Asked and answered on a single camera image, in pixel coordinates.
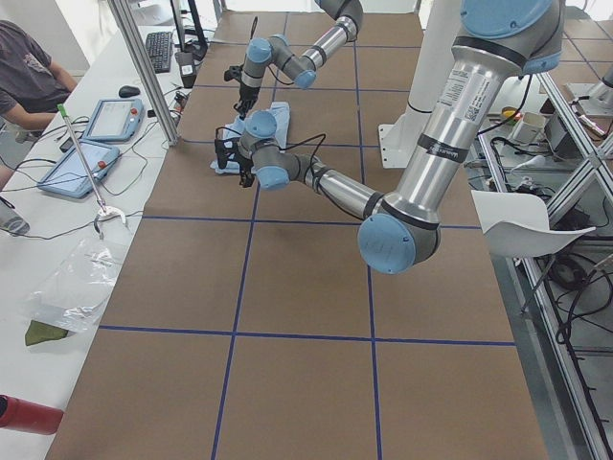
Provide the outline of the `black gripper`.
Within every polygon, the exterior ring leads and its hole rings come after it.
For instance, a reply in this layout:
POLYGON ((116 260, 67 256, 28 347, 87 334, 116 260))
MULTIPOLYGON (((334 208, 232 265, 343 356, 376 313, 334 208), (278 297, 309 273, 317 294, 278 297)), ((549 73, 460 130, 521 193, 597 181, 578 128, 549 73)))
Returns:
POLYGON ((242 188, 253 186, 255 176, 253 172, 254 163, 248 154, 243 154, 239 147, 240 133, 227 126, 218 126, 215 132, 215 153, 216 164, 213 169, 218 174, 236 173, 239 175, 239 185, 242 188), (219 134, 221 131, 235 133, 235 137, 222 139, 219 134))
POLYGON ((260 85, 252 86, 242 80, 243 71, 241 65, 232 65, 224 72, 225 81, 237 81, 239 83, 239 98, 234 104, 234 110, 239 118, 244 120, 258 101, 260 85))

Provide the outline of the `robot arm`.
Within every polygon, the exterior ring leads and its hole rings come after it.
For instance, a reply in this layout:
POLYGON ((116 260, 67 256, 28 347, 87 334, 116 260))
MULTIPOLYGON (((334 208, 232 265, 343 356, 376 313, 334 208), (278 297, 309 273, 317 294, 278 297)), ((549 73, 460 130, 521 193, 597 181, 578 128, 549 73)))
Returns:
POLYGON ((239 85, 235 109, 242 134, 216 142, 219 163, 239 164, 241 183, 279 190, 300 181, 361 222, 359 251, 384 274, 401 273, 430 258, 440 243, 439 208, 457 170, 504 82, 555 68, 561 54, 565 5, 561 1, 461 1, 453 6, 456 36, 451 56, 435 68, 427 110, 408 108, 380 129, 404 169, 397 187, 382 194, 326 166, 314 155, 298 155, 275 138, 277 122, 256 109, 266 70, 276 67, 300 88, 310 87, 335 52, 354 42, 363 24, 357 1, 324 1, 332 27, 296 55, 286 38, 253 37, 242 64, 224 78, 239 85))
POLYGON ((318 70, 338 50, 356 41, 364 15, 360 1, 319 1, 317 6, 334 20, 334 25, 301 54, 295 53, 283 34, 253 37, 245 50, 243 63, 224 72, 226 81, 239 83, 239 99, 234 110, 240 119, 245 119, 257 103, 268 67, 277 67, 291 84, 307 89, 314 84, 318 70))

